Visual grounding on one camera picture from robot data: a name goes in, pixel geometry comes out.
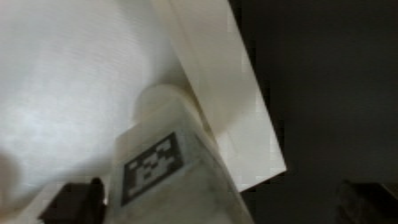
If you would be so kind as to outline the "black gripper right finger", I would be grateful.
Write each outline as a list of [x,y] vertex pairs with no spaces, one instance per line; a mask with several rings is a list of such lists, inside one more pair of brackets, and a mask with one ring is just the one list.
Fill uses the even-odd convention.
[[334,224],[398,224],[398,183],[341,182]]

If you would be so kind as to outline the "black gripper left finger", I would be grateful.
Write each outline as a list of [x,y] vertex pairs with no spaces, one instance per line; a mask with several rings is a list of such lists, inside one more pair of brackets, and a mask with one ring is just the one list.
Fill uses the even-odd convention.
[[105,185],[100,178],[89,183],[68,183],[39,214],[43,224],[103,224]]

